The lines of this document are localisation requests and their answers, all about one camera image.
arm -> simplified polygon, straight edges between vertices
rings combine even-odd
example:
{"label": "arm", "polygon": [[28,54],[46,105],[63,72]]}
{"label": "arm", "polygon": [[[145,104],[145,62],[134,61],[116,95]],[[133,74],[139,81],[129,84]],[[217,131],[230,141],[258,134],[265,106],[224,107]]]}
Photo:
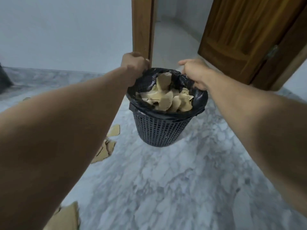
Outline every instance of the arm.
{"label": "arm", "polygon": [[89,166],[148,62],[125,54],[104,76],[0,114],[0,229],[42,229]]}
{"label": "arm", "polygon": [[307,105],[183,60],[183,73],[209,90],[252,159],[283,197],[307,216]]}

cardboard piece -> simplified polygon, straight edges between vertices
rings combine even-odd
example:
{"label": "cardboard piece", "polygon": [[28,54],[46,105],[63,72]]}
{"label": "cardboard piece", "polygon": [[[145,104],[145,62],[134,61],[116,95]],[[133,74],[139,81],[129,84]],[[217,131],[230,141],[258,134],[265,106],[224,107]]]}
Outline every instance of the cardboard piece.
{"label": "cardboard piece", "polygon": [[167,72],[167,73],[162,73],[157,77],[157,88],[160,91],[163,90],[168,90],[169,85],[171,84],[172,81],[172,74]]}
{"label": "cardboard piece", "polygon": [[170,91],[164,95],[159,101],[159,110],[167,111],[173,102],[173,92]]}
{"label": "cardboard piece", "polygon": [[140,93],[140,96],[142,99],[160,100],[166,93],[167,91],[149,91]]}
{"label": "cardboard piece", "polygon": [[53,215],[43,230],[77,230],[79,226],[78,202],[62,207]]}
{"label": "cardboard piece", "polygon": [[171,107],[168,109],[169,112],[176,112],[178,110],[178,108],[181,105],[181,98],[180,96],[175,96],[173,97],[173,103],[171,105]]}
{"label": "cardboard piece", "polygon": [[180,93],[185,93],[189,95],[189,90],[187,88],[182,88],[182,91]]}
{"label": "cardboard piece", "polygon": [[185,112],[185,111],[189,111],[193,108],[189,95],[180,96],[180,98],[181,98],[181,104],[179,106],[179,110],[181,110],[182,112]]}
{"label": "cardboard piece", "polygon": [[110,136],[117,136],[120,133],[120,127],[119,124],[114,125],[113,127],[110,128],[108,134],[106,135],[107,137]]}
{"label": "cardboard piece", "polygon": [[107,145],[106,145],[106,149],[108,151],[109,156],[112,155],[114,147],[115,147],[116,141],[110,141]]}
{"label": "cardboard piece", "polygon": [[100,149],[97,151],[95,157],[92,159],[91,164],[96,163],[98,161],[102,161],[105,158],[109,157],[108,151],[106,149],[106,143],[105,141],[102,143],[102,146]]}

dark object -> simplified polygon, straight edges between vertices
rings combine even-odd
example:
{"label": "dark object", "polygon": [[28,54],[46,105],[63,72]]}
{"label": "dark object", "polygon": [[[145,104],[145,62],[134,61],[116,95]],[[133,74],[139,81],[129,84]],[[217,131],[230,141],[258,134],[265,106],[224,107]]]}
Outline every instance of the dark object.
{"label": "dark object", "polygon": [[2,93],[5,89],[11,87],[13,83],[10,81],[9,77],[7,76],[6,72],[0,65],[0,93]]}
{"label": "dark object", "polygon": [[[187,112],[167,113],[155,110],[154,107],[135,97],[136,92],[147,92],[156,84],[160,73],[172,73],[170,88],[182,90],[189,89],[194,96],[192,110]],[[133,112],[134,120],[140,138],[147,144],[156,147],[165,147],[173,143],[190,120],[205,110],[208,101],[207,91],[193,87],[194,81],[180,72],[170,69],[151,68],[136,80],[134,86],[129,87],[126,96],[130,101],[129,109]]]}

black plastic trash bag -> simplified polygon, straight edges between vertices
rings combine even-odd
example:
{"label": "black plastic trash bag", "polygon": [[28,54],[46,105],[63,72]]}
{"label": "black plastic trash bag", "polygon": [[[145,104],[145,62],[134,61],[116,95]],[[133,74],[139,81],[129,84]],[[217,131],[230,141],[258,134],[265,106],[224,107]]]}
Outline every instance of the black plastic trash bag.
{"label": "black plastic trash bag", "polygon": [[[136,92],[148,92],[156,84],[156,79],[160,73],[170,72],[172,74],[172,83],[170,88],[182,91],[182,88],[189,90],[189,95],[193,95],[192,110],[187,112],[168,113],[166,111],[155,110],[154,107],[143,100],[136,98]],[[208,92],[193,87],[194,81],[183,75],[182,73],[172,69],[151,68],[143,73],[143,76],[136,80],[134,86],[129,87],[126,96],[131,104],[143,114],[151,117],[178,120],[187,119],[197,116],[205,110],[208,101]]]}

marble floor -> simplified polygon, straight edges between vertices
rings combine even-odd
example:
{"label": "marble floor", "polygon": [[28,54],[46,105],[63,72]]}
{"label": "marble floor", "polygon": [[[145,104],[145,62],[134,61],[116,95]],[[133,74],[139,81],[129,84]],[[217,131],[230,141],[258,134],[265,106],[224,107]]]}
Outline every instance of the marble floor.
{"label": "marble floor", "polygon": [[[25,97],[101,76],[6,68],[13,88],[0,111]],[[291,96],[287,90],[281,94]],[[63,200],[79,203],[80,230],[304,230],[307,220],[282,199],[251,160],[213,100],[177,142],[144,143],[124,98],[113,124],[121,134],[111,157],[88,167]]]}
{"label": "marble floor", "polygon": [[186,32],[172,19],[163,19],[156,22],[154,33],[154,46],[152,67],[167,68],[182,71],[183,66],[178,61],[183,59],[201,58],[198,54],[200,42]]}

